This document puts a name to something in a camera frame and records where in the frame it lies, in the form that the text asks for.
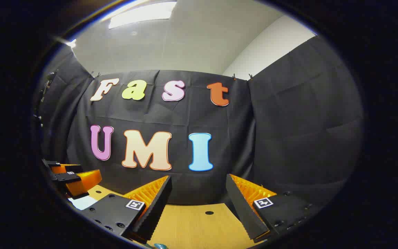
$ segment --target blue letter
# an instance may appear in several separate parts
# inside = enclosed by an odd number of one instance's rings
[[[188,139],[193,142],[193,162],[188,166],[192,171],[206,171],[213,168],[208,159],[208,141],[211,135],[208,133],[192,133]]]

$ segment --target white wall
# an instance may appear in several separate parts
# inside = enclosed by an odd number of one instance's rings
[[[250,79],[292,49],[304,43],[314,34],[288,16],[282,16],[264,29],[228,66],[223,75],[236,75],[238,79]]]

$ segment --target orange letter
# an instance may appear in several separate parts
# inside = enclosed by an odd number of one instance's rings
[[[119,79],[110,79],[101,81],[101,85],[96,90],[95,95],[90,98],[90,101],[98,101],[102,99],[102,93],[107,94],[112,88],[112,84],[116,85],[119,82]]]
[[[223,93],[227,93],[228,88],[223,87],[221,82],[207,85],[207,88],[211,89],[211,102],[213,102],[213,104],[218,106],[228,105],[228,99],[223,98]]]
[[[133,160],[134,155],[136,155],[141,167],[145,168],[150,160],[150,156],[153,155],[153,162],[149,165],[150,169],[171,169],[168,155],[169,140],[171,138],[170,132],[156,132],[148,145],[145,145],[141,133],[137,130],[127,130],[124,132],[124,136],[127,138],[125,159],[122,161],[124,167],[136,167],[138,164]]]

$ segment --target white ceiling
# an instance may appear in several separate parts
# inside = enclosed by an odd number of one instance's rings
[[[73,49],[87,71],[185,70],[223,74],[283,14],[253,0],[178,0],[169,20],[92,25]]]

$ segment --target wooden table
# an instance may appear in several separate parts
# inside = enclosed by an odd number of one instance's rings
[[[95,200],[107,194],[118,194],[101,186],[95,186],[88,192]],[[164,244],[169,249],[246,249],[262,242],[250,240],[242,223],[221,203],[166,205],[147,243],[151,246],[155,243]]]

